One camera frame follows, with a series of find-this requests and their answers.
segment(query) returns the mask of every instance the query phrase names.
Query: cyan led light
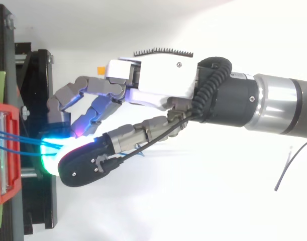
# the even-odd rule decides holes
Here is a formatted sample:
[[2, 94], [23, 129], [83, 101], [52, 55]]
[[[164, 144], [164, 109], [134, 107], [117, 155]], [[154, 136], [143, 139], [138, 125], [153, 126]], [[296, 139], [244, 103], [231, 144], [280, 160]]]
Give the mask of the cyan led light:
[[79, 138], [69, 137], [64, 139], [44, 138], [42, 140], [53, 144], [63, 145], [63, 147], [60, 150], [57, 150], [53, 147], [47, 147], [44, 145], [41, 145], [40, 148], [41, 154], [56, 153], [56, 156], [42, 156], [42, 164], [45, 170], [48, 173], [56, 176], [59, 176], [58, 163], [62, 159], [62, 157], [64, 157], [67, 153], [78, 147], [94, 142], [94, 139], [92, 137], [84, 137], [84, 136], [81, 136]]

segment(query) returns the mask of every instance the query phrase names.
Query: coiled black cable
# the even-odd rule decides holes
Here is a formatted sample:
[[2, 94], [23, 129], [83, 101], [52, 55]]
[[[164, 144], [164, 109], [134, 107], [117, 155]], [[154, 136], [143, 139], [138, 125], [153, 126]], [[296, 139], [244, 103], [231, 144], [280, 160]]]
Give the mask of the coiled black cable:
[[218, 90], [219, 86], [227, 80], [232, 72], [232, 64], [228, 59], [222, 57], [210, 57], [198, 63], [198, 66], [214, 68], [210, 76], [206, 76], [202, 86], [199, 88], [192, 100], [192, 115], [199, 117], [203, 115], [207, 101]]

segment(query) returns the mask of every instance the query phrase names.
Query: metal rod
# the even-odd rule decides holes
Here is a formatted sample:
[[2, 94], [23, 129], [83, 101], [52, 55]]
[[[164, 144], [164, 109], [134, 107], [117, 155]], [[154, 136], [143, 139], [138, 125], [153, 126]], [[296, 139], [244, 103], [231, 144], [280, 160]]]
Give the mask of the metal rod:
[[16, 65], [23, 65], [26, 59], [26, 54], [16, 54], [15, 61]]
[[37, 174], [34, 168], [25, 167], [21, 169], [21, 172], [22, 172], [21, 173], [22, 178], [37, 177]]

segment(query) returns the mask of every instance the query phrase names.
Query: black wire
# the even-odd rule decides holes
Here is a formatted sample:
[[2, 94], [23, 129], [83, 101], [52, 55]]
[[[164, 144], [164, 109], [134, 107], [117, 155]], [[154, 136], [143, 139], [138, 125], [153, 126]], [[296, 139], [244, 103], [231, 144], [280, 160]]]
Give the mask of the black wire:
[[278, 182], [277, 182], [277, 184], [276, 184], [276, 186], [275, 186], [275, 192], [277, 192], [277, 190], [278, 190], [278, 188], [279, 188], [279, 186], [280, 186], [280, 183], [282, 182], [282, 179], [283, 179], [283, 177], [284, 177], [284, 175], [285, 175], [285, 173], [286, 173], [286, 171], [287, 171], [287, 169], [288, 169], [288, 167], [290, 166], [290, 164], [292, 163], [292, 161], [295, 159], [295, 157], [299, 154], [299, 152], [305, 147], [307, 145], [307, 142], [295, 153], [295, 155], [292, 157], [292, 159], [285, 165], [285, 167], [284, 167], [284, 170], [283, 170], [283, 173], [282, 173], [282, 175], [280, 175], [280, 178], [279, 178], [279, 180], [278, 180]]
[[194, 119], [195, 116], [188, 116], [185, 119], [179, 121], [178, 123], [174, 124], [172, 127], [170, 127], [167, 131], [165, 131], [164, 133], [162, 133], [161, 135], [159, 135], [158, 137], [156, 137], [155, 139], [153, 139], [152, 141], [148, 142], [147, 144], [145, 144], [144, 146], [136, 149], [135, 151], [127, 154], [124, 157], [120, 157], [119, 162], [122, 163], [124, 162], [126, 159], [129, 159], [130, 157], [135, 156], [136, 154], [138, 154], [139, 152], [147, 149], [148, 147], [152, 146], [153, 144], [157, 143], [159, 140], [163, 139], [164, 137], [166, 137], [167, 135], [169, 135], [171, 132], [173, 132], [175, 129], [177, 129], [180, 125]]

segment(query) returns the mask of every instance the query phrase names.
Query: black cable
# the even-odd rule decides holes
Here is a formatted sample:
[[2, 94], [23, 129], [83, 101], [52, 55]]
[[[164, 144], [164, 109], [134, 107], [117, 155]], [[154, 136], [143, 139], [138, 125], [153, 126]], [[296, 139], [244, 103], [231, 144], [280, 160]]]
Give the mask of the black cable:
[[120, 157], [119, 158], [119, 163], [124, 162], [126, 159], [129, 159], [130, 157], [135, 156], [136, 154], [138, 154], [139, 152], [144, 151], [145, 149], [147, 149], [148, 147], [152, 146], [153, 144], [157, 143], [159, 140], [163, 139], [164, 137], [166, 137], [167, 135], [169, 135], [171, 132], [173, 132], [175, 129], [177, 129], [179, 126], [181, 126], [182, 124], [192, 120], [194, 117], [193, 116], [188, 116], [185, 119], [179, 121], [178, 123], [174, 124], [172, 127], [170, 127], [167, 131], [165, 131], [164, 133], [162, 133], [161, 135], [159, 135], [158, 137], [156, 137], [155, 139], [153, 139], [152, 141], [148, 142], [147, 144], [145, 144], [144, 146], [134, 150], [133, 152], [127, 154], [124, 157]]
[[292, 161], [295, 159], [295, 157], [299, 154], [299, 152], [307, 145], [307, 142], [295, 153], [295, 155], [292, 157], [292, 159], [285, 165], [284, 167], [284, 170], [282, 172], [282, 175], [280, 175], [280, 178], [275, 186], [275, 192], [277, 192], [279, 186], [280, 186], [280, 183], [282, 182], [282, 179], [286, 173], [286, 171], [288, 170], [288, 167], [291, 165]]
[[228, 59], [222, 57], [210, 57], [198, 63], [198, 66], [205, 68], [214, 68], [210, 76], [205, 76], [205, 79], [200, 79], [202, 82], [198, 92], [192, 100], [192, 113], [197, 116], [202, 116], [206, 103], [218, 91], [219, 86], [225, 82], [232, 72], [232, 64]]

